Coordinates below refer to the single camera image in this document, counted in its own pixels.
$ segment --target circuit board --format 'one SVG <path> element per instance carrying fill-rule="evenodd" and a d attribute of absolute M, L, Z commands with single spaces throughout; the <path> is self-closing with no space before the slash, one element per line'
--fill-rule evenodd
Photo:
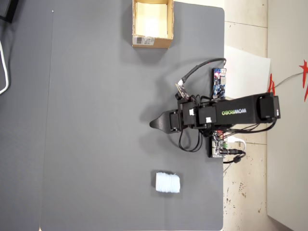
<path fill-rule="evenodd" d="M 213 99 L 226 98 L 226 68 L 214 68 L 213 71 Z M 209 157 L 224 158 L 226 155 L 220 154 L 220 150 L 227 148 L 227 142 L 221 131 L 214 132 L 211 138 Z"/>
<path fill-rule="evenodd" d="M 226 98 L 226 68 L 213 69 L 213 99 Z"/>

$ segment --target red star decoration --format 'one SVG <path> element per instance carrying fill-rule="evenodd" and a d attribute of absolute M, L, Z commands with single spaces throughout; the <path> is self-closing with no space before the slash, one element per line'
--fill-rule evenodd
<path fill-rule="evenodd" d="M 303 70 L 304 70 L 304 74 L 303 74 L 303 88 L 305 87 L 305 82 L 306 82 L 306 74 L 308 73 L 308 66 L 307 66 L 307 62 L 304 60 L 304 65 L 300 66 Z"/>
<path fill-rule="evenodd" d="M 307 62 L 304 60 L 304 65 L 300 67 L 304 70 L 304 73 L 303 73 L 303 88 L 304 88 L 305 83 L 306 83 L 306 74 L 308 73 Z M 306 94 L 305 94 L 305 102 L 306 102 L 307 96 L 308 96 L 308 87 L 307 87 Z"/>

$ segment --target white cable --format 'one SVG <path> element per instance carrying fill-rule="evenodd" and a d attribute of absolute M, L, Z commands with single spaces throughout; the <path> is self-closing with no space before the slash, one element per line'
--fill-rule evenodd
<path fill-rule="evenodd" d="M 246 142 L 245 142 L 244 140 L 242 140 L 242 139 L 236 138 L 236 137 L 234 137 L 234 136 L 229 136 L 229 137 L 227 138 L 227 142 L 229 142 L 229 143 L 241 142 L 241 143 L 244 144 L 244 150 L 243 150 L 243 151 L 244 151 L 244 152 L 246 151 Z M 234 162 L 230 163 L 229 166 L 228 166 L 225 170 L 223 170 L 223 173 L 224 173 L 223 177 L 225 177 L 225 175 L 227 174 L 226 171 L 228 170 L 228 168 L 231 167 L 231 165 L 232 165 L 233 163 L 234 163 Z"/>
<path fill-rule="evenodd" d="M 2 60 L 2 65 L 3 65 L 3 69 L 4 69 L 4 74 L 5 74 L 5 87 L 0 90 L 0 95 L 2 93 L 4 93 L 8 87 L 9 87 L 9 77 L 8 77 L 8 70 L 6 69 L 6 65 L 5 65 L 5 60 L 4 60 L 4 55 L 3 55 L 3 48 L 2 48 L 2 44 L 0 41 L 0 52 L 1 52 L 1 60 Z"/>
<path fill-rule="evenodd" d="M 239 138 L 236 138 L 234 136 L 229 136 L 228 139 L 227 139 L 227 142 L 229 143 L 234 143 L 234 142 L 241 142 L 244 144 L 244 152 L 246 151 L 246 142 L 242 139 L 239 139 Z"/>

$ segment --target blue circuit board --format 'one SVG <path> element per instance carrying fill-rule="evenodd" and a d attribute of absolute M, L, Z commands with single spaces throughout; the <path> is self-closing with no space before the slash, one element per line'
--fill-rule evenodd
<path fill-rule="evenodd" d="M 213 69 L 213 99 L 226 98 L 226 73 L 225 68 Z"/>

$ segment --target barcode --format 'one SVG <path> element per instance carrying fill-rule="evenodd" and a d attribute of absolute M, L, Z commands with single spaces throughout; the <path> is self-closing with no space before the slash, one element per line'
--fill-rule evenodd
<path fill-rule="evenodd" d="M 142 44 L 142 37 L 137 38 L 137 44 Z"/>
<path fill-rule="evenodd" d="M 152 43 L 154 42 L 154 38 L 147 38 L 146 40 L 145 40 L 145 45 L 153 45 Z"/>

